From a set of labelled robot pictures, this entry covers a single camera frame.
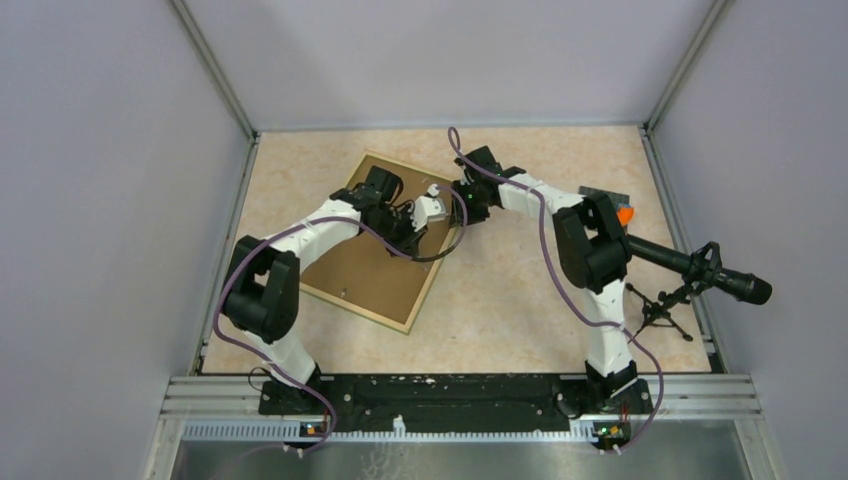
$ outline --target gray wall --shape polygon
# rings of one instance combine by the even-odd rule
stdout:
[[[688,233],[773,282],[765,307],[712,295],[793,478],[848,455],[848,3],[736,2],[660,127]]]
[[[636,123],[712,0],[190,0],[259,129]]]
[[[3,2],[0,72],[0,478],[136,478],[246,140],[164,1]]]

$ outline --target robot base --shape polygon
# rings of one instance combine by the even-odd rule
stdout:
[[[345,374],[321,376],[311,386],[335,407],[337,432],[391,432],[398,416],[408,432],[561,432],[582,415],[619,414],[609,403],[599,406],[581,375]],[[304,408],[298,391],[275,380],[265,382],[262,393],[260,415],[327,413],[317,401]],[[618,409],[626,404],[630,415],[650,413],[653,404],[647,383],[637,380],[616,395],[615,404]],[[629,428],[618,425],[617,432],[625,431]],[[600,432],[598,438],[599,448],[611,445]]]

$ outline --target microphone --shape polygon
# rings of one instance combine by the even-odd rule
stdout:
[[[627,241],[633,255],[681,275],[688,274],[695,263],[692,255],[657,245],[635,235],[628,234]],[[722,268],[713,282],[719,290],[733,295],[742,302],[762,305],[771,297],[771,284],[753,273],[741,273]]]

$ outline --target microphone stand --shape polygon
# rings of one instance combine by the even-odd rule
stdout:
[[[686,330],[683,330],[674,321],[671,317],[670,310],[678,304],[689,305],[692,303],[692,298],[715,285],[715,281],[718,278],[717,273],[721,270],[719,245],[715,242],[710,242],[693,253],[691,258],[692,268],[688,273],[683,275],[683,285],[671,294],[660,292],[657,295],[657,302],[651,300],[639,290],[636,290],[636,287],[632,283],[625,285],[627,290],[633,292],[642,300],[642,325],[633,335],[634,337],[639,335],[647,327],[664,327],[677,329],[687,342],[694,340],[692,335],[689,335]],[[657,324],[656,321],[659,319],[664,319],[669,324]]]

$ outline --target beige floor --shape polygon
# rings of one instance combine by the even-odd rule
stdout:
[[[563,190],[576,192],[587,185],[629,194],[636,208],[630,233],[671,245],[636,127],[460,133],[465,151],[488,144],[504,167],[520,166]],[[344,184],[365,149],[447,178],[460,172],[444,129],[264,134],[238,237],[279,231],[314,211]],[[535,225],[495,209],[486,223],[470,227],[462,246],[445,259],[408,336],[305,294],[295,328],[327,373],[582,372],[587,327],[548,278]],[[640,259],[628,269],[628,279],[651,295],[680,282],[678,275]],[[569,292],[582,303],[574,288]],[[627,326],[636,329],[640,305],[629,294],[625,302]],[[685,342],[671,329],[650,328],[640,335],[643,344],[664,370],[708,371],[691,307],[679,306],[673,313],[696,341]],[[240,335],[226,318],[221,324],[228,334]],[[655,370],[640,352],[634,356],[640,371]],[[213,337],[203,370],[247,372],[258,364],[251,354]]]

